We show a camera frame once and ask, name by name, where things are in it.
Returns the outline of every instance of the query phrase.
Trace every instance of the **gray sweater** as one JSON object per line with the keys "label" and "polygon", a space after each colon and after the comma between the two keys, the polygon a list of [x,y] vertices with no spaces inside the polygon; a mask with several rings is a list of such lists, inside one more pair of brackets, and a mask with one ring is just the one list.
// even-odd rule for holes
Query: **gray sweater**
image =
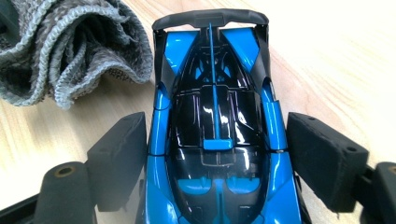
{"label": "gray sweater", "polygon": [[19,15],[20,40],[15,45],[0,36],[0,96],[11,104],[34,105],[49,95],[69,108],[97,86],[102,74],[149,80],[147,35],[120,0],[11,2]]}

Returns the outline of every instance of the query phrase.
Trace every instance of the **rear wing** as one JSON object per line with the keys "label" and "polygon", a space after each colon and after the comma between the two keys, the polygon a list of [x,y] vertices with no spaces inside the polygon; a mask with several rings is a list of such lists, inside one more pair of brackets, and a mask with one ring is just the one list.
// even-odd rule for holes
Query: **rear wing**
{"label": "rear wing", "polygon": [[194,28],[206,28],[211,22],[212,27],[221,27],[229,22],[268,24],[268,18],[256,11],[247,9],[209,9],[177,13],[162,17],[152,24],[154,31],[181,25],[191,25]]}

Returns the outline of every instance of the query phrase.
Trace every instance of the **screw hole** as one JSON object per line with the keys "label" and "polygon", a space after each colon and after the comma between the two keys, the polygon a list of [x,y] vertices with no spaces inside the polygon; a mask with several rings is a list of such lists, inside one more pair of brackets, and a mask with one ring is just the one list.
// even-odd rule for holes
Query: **screw hole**
{"label": "screw hole", "polygon": [[59,168],[55,172],[55,176],[56,177],[65,177],[65,176],[73,174],[75,171],[76,171],[76,168],[74,166],[64,166],[64,167]]}
{"label": "screw hole", "polygon": [[354,147],[347,147],[346,150],[351,151],[351,152],[356,152],[357,149]]}

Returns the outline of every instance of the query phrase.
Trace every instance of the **blue panel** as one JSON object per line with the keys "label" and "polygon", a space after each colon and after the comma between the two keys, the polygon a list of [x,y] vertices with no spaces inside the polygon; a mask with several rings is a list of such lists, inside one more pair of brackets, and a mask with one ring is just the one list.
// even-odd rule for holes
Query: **blue panel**
{"label": "blue panel", "polygon": [[178,219],[178,224],[190,224],[190,222],[186,218],[181,217]]}
{"label": "blue panel", "polygon": [[177,223],[174,204],[150,182],[147,185],[146,223]]}
{"label": "blue panel", "polygon": [[269,84],[262,86],[262,100],[264,102],[273,102],[274,96],[271,91],[271,86]]}
{"label": "blue panel", "polygon": [[148,156],[146,220],[148,223],[177,223],[180,211],[174,202],[164,157]]}
{"label": "blue panel", "polygon": [[233,148],[233,139],[204,139],[206,150],[228,150]]}
{"label": "blue panel", "polygon": [[222,32],[233,47],[233,51],[235,51],[236,56],[238,57],[239,62],[242,63],[245,71],[250,73],[260,51],[252,29],[227,29],[222,30]]}
{"label": "blue panel", "polygon": [[179,179],[177,183],[185,193],[194,195],[206,194],[212,187],[212,180],[205,176],[200,179]]}
{"label": "blue panel", "polygon": [[285,126],[283,124],[282,113],[279,101],[265,102],[262,100],[267,123],[270,148],[273,150],[283,150],[288,147],[286,141]]}
{"label": "blue panel", "polygon": [[168,95],[166,93],[166,88],[165,86],[161,83],[159,85],[159,88],[157,90],[157,98],[155,102],[155,109],[162,110],[166,109],[170,105],[170,100],[168,98]]}
{"label": "blue panel", "polygon": [[201,69],[197,68],[195,69],[195,79],[198,79],[198,77],[202,74]]}
{"label": "blue panel", "polygon": [[223,192],[223,179],[215,179],[216,184],[216,206],[218,210],[218,214],[215,216],[213,220],[214,224],[228,224],[231,223],[230,219],[225,214],[224,207],[224,192]]}
{"label": "blue panel", "polygon": [[198,31],[169,32],[166,39],[165,57],[175,75],[180,75],[187,53],[190,51],[192,42],[198,35]]}
{"label": "blue panel", "polygon": [[149,153],[152,155],[163,155],[165,153],[170,108],[170,100],[165,91],[163,85],[160,85],[160,88],[157,90],[157,102],[155,103],[153,112],[151,138],[149,142]]}
{"label": "blue panel", "polygon": [[228,189],[234,194],[247,194],[256,190],[260,185],[259,178],[237,178],[232,176],[226,180]]}
{"label": "blue panel", "polygon": [[264,218],[261,215],[258,215],[251,224],[262,224],[262,223],[264,223]]}
{"label": "blue panel", "polygon": [[262,216],[264,223],[302,223],[288,152],[271,154],[271,173]]}
{"label": "blue panel", "polygon": [[230,69],[228,68],[228,66],[224,68],[224,73],[225,73],[228,77],[231,77]]}

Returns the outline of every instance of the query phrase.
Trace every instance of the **car body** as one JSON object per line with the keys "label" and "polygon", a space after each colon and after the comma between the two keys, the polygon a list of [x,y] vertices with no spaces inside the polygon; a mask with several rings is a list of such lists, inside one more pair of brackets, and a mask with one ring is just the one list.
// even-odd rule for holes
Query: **car body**
{"label": "car body", "polygon": [[[254,27],[222,28],[230,21]],[[189,24],[193,30],[165,31]],[[268,19],[240,9],[154,22],[147,223],[302,223],[270,78]]]}

